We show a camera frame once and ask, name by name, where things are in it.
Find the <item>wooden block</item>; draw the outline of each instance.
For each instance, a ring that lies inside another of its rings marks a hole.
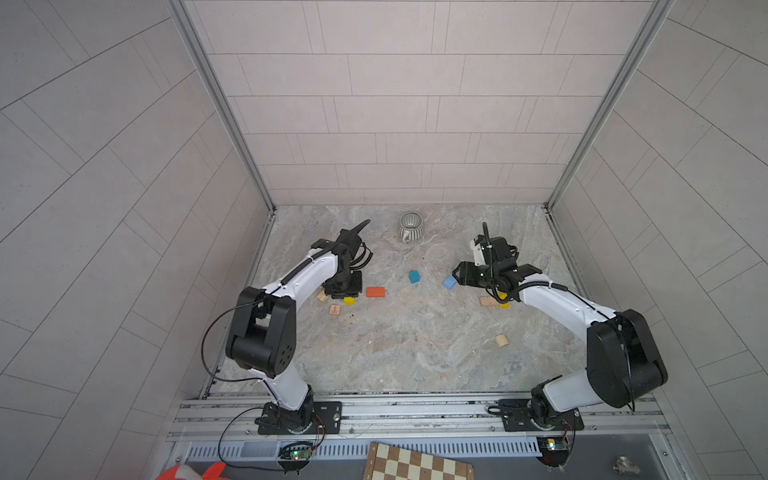
[[[498,345],[498,348],[509,345],[509,339],[504,333],[496,336],[496,345]]]
[[[383,286],[369,286],[366,289],[366,296],[368,298],[384,298],[386,294]]]

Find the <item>red block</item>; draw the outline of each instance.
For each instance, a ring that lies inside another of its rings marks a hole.
[[[366,289],[366,296],[368,298],[384,298],[383,286],[369,286]]]

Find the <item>chessboard square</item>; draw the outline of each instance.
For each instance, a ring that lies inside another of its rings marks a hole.
[[[377,472],[384,472],[385,468],[386,458],[376,457],[376,460],[373,461],[373,469]]]
[[[450,458],[446,458],[442,463],[442,470],[445,473],[450,473],[451,475],[455,475],[456,460],[451,460]]]
[[[376,449],[376,456],[380,458],[387,458],[389,455],[389,445],[382,445],[379,443],[379,447]]]
[[[421,467],[418,465],[408,465],[408,480],[419,480],[419,472],[421,470]]]
[[[411,451],[400,449],[400,456],[397,459],[400,463],[409,464],[411,462]]]
[[[384,473],[387,473],[390,475],[397,475],[397,460],[387,460],[386,468],[384,468]]]
[[[432,457],[431,455],[427,455],[425,453],[422,454],[422,468],[432,468]]]
[[[407,477],[408,476],[408,464],[397,462],[397,476],[399,477]]]

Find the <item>chessboard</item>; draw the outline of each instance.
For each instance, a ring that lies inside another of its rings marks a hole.
[[[472,465],[371,443],[364,480],[475,480]]]

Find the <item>tiled wall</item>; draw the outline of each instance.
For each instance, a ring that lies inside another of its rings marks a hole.
[[[766,5],[678,0],[554,209],[592,297],[652,325],[700,480],[768,478]]]
[[[0,476],[139,478],[265,217],[164,2],[4,1]]]
[[[278,204],[529,204],[650,2],[186,5]]]

